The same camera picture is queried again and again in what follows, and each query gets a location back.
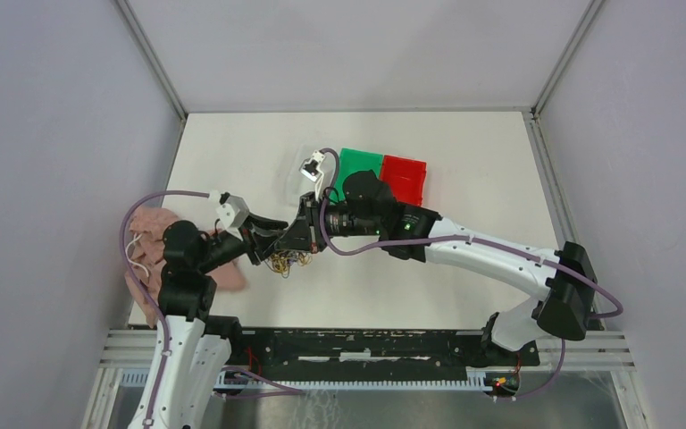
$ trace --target wire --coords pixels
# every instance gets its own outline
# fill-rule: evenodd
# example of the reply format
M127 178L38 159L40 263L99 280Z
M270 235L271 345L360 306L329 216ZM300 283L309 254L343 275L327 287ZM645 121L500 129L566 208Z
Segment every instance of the wire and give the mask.
M304 391L300 389L296 389L293 387L289 386L284 386L279 383L275 383L273 381L267 380L266 378L262 377L259 374L254 374L251 371L248 371L246 369L241 368L240 366L225 366L222 371L232 371L235 373L242 373L245 375L248 375L249 377L253 378L254 380L258 382L262 382L265 384L269 384L272 387L276 387L280 389L280 391L268 391L265 393L257 393L256 395L244 395L244 396L227 396L222 394L222 397L226 400L256 400L260 398L267 398L271 396L290 396L290 395L303 395Z
M335 201L330 199L330 195L332 192L335 192ZM322 194L327 198L330 199L330 202L332 204L338 204L340 202L340 194L338 193L338 190L333 188L332 186L328 186L327 188L322 190Z
M340 156L338 156L338 152L329 147L320 149L320 152L323 154L330 154L333 158L335 158L335 172L332 174L332 180L330 181L330 185L335 187L335 182L338 181L338 173L340 172Z
M512 391L511 389L509 389L508 387L506 387L506 386L503 385L503 384L499 384L498 387L500 387L501 389L503 389L503 390L505 390L505 391L508 391L508 392L511 393L512 395L515 395L515 394L518 392L518 391Z
M531 261L534 261L538 264L549 266L551 268L554 268L557 271L561 271L563 273L569 274L575 279L577 279L579 282L585 284L586 286L592 288L599 294L603 295L604 298L608 299L609 302L611 302L616 309L614 311L610 311L608 313L591 313L590 318L592 319L607 319L609 317L616 317L620 315L621 313L624 312L624 306L622 303L617 299L614 295L612 295L608 290L603 289L601 286L599 286L597 283L592 281L591 279L585 277L584 275L577 273L574 271L572 268L566 266L566 265L561 265L558 262L554 261L549 261L545 259L544 257L539 257L537 255L533 255L532 253L527 253L523 250L520 250L518 248L512 248L511 246L507 246L505 244L497 243L496 241L493 240L487 240L487 239L481 239L479 237L475 238L469 238L469 237L464 237L464 239L469 239L472 244L477 243L477 244L482 244L483 246L488 246L490 248L495 248L501 251L504 251L506 253L510 253L512 255L517 255L518 257L523 257L525 259L530 259Z
M320 205L320 225L324 225L324 214L327 209L328 203L329 200L325 198L322 201L322 204ZM440 243L442 241L466 241L467 239L467 236L465 235L446 235L443 237L433 237L428 239L384 240L375 241L355 250L341 250L340 248L337 248L334 244L332 244L332 241L330 240L330 235L327 233L327 228L320 228L320 232L322 233L322 239L327 244L327 247L330 248L333 252L337 253L338 255L341 255L342 257L352 257L353 255L364 253L365 251L372 250L373 248L385 248L387 246L415 246Z
M518 375L520 369L522 369L522 353L517 351L516 352L516 366L514 367L514 371L512 372L512 375Z
M248 352L248 370L252 371L253 370L252 362L256 362L256 373L258 375L261 375L262 374L262 363L259 362L259 358L254 356L254 351L251 350L250 347L246 347L246 351Z
M518 392L522 389L522 375L518 372L516 373L516 391Z
M298 250L281 250L264 260L264 264L273 273L282 275L283 279L290 277L290 267L294 264L304 266L311 262L312 256L310 254Z
M538 395L542 393L544 390L549 388L553 382L558 378L558 376L561 374L561 367L564 366L564 356L566 354L566 341L564 339L561 340L561 357L558 359L558 364L556 364L556 368L554 369L554 372L551 373L550 378L546 380L545 383L543 383L540 387L533 389L531 391L528 391L527 393L523 393L521 395L514 395L512 398L503 398L500 396L494 396L494 400L505 400L505 401L515 401L515 400L521 400L523 398L529 398L531 396Z
M143 264L139 264L139 263L133 261L132 259L130 259L130 256L129 256L129 254L130 254L130 246L132 246L132 245L134 245L135 243L137 243L138 240L140 240L141 237L143 237L143 234L135 234L135 236L134 236L133 239L130 241L130 243L128 243L127 247L125 248L125 258L127 258L128 262L130 262L133 266L136 266L136 267L140 268L141 270L143 270L143 271L146 273L146 278L148 279L149 277L151 277L151 273L148 272L148 268L146 268L146 266L143 265Z

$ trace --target white table surface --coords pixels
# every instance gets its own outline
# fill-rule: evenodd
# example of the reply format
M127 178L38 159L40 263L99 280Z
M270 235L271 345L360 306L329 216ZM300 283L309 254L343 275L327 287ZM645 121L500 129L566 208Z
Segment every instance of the white table surface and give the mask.
M303 146L425 161L424 206L499 238L556 246L519 113L191 114L167 189L228 191L253 213L290 222L297 207L286 201L286 180ZM213 228L206 199L167 197L163 206L202 230ZM335 240L341 248L372 241ZM526 298L475 273L378 249L354 257L327 250L294 267L287 280L247 257L238 266L248 287L218 291L211 313L235 315L244 326L477 329ZM137 306L130 323L145 323Z

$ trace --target purple cable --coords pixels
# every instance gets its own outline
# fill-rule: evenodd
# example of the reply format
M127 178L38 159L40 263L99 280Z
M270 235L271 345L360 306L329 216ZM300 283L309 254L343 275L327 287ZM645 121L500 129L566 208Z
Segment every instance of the purple cable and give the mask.
M517 255L518 257L523 257L525 259L530 259L531 261L535 261L535 262L543 264L545 266L550 266L551 268L553 268L557 271L567 273L567 274L571 275L572 277L574 277L575 279L577 279L578 281L587 285L589 288L592 288L594 291L603 295L604 298L608 299L609 302L611 302L614 305L614 307L616 307L616 310L610 311L608 313L593 313L590 315L590 318L607 319L608 317L616 317L616 316L618 316L624 312L624 306L619 301L619 299L617 299L614 295L609 293L608 290L603 289L602 287L600 287L597 283L595 283L591 279L585 277L584 275L582 275L580 273L577 273L576 271L574 271L572 268L570 268L568 266L561 265L558 262L548 261L547 259L544 259L543 257L538 257L538 256L535 256L531 253L527 253L523 250L519 250L517 248L512 248L512 247L509 247L505 244L497 243L496 241L492 241L492 240L486 240L486 239L481 239L481 238L475 237L472 240L472 243L482 244L483 246L488 246L490 248L496 248L496 249L504 251L506 253L511 253L513 255Z
M268 380L268 379L262 377L259 374L254 374L251 371L248 371L247 369L243 369L240 366L225 366L222 369L222 371L239 372L239 373L248 375L249 377L251 377L251 378L253 378L259 382L269 384L272 387L276 387L276 388L282 390L282 391L268 391L265 393L258 393L256 395L224 396L224 398L226 400L258 400L260 398L267 398L270 396L291 396L291 395L295 396L295 395L303 395L304 394L304 391L301 391L299 389L295 389L292 387L288 387L288 386L283 386L282 384L279 384L279 383L275 383L271 380Z
M125 265L127 266L130 278L132 278L132 281L135 282L136 287L138 287L138 290L140 290L140 292L143 294L143 298L146 299L146 302L148 302L148 304L154 308L154 311L156 312L156 318L158 318L159 322L162 323L162 334L164 337L163 351L169 351L170 327L167 324L167 319L164 318L164 314L162 313L162 310L159 309L159 306L156 304L154 297L152 297L151 294L148 293L148 289L146 288L146 286L144 286L143 283L140 282L138 277L135 275L135 272L133 272L132 264L130 263L130 261L128 261L128 255L125 251L125 233L127 232L128 223L130 222L132 214L138 207L143 206L143 204L146 203L148 200L163 197L165 195L186 195L190 197L209 198L209 194L206 194L204 192L192 192L189 190L163 190L161 192L154 192L153 194L148 194L145 197L141 198L140 200L138 200L137 203L132 205L130 210L128 210L128 213L125 214L125 217L122 219L122 225L120 226L120 253L122 254L122 259L125 261ZM159 361L159 369L156 371L156 378L154 379L154 386L151 390L151 396L148 399L148 407L146 408L146 420L151 420L151 417L154 415L154 404L156 403L156 395L159 393L159 384L162 382L164 367L166 365L167 355L162 354L162 360ZM144 423L143 427L148 428L151 427L151 425L147 425Z
M512 398L503 398L500 396L496 396L494 398L498 398L499 400L503 400L503 401L512 402L515 400L520 400L522 398L529 398L530 396L535 396L535 395L543 392L544 390L549 388L551 386L551 384L553 384L553 382L556 380L556 378L558 378L558 376L561 374L561 367L564 366L564 355L565 354L566 354L566 341L564 341L564 339L562 339L561 340L561 357L558 359L558 364L556 364L556 368L554 369L554 372L551 373L551 376L546 380L545 383L543 383L540 387L538 387L532 391L528 391L527 393L523 393L523 394L518 395L518 396L514 395Z
M322 200L322 205L320 206L320 225L324 225L324 213L327 209L328 203L329 200L327 198ZM330 250L332 250L333 252L337 253L338 255L341 255L342 257L352 257L353 255L358 255L362 252L371 250L373 248L385 248L387 246L413 246L454 240L466 241L466 239L468 238L465 235L444 235L442 237L433 237L431 239L384 240L375 241L373 243L367 244L366 246L362 246L356 250L341 250L335 247L334 244L332 244L332 240L330 240L330 235L328 235L327 229L324 228L324 226L320 228L320 232L322 233L322 239L325 243L327 243L327 247L330 248Z
M330 182L330 186L335 186L335 181L338 179L338 172L340 169L340 157L338 156L338 152L336 152L334 149L331 149L329 147L324 147L320 149L320 152L323 154L330 154L332 155L333 158L335 158L335 172L332 174L332 181Z

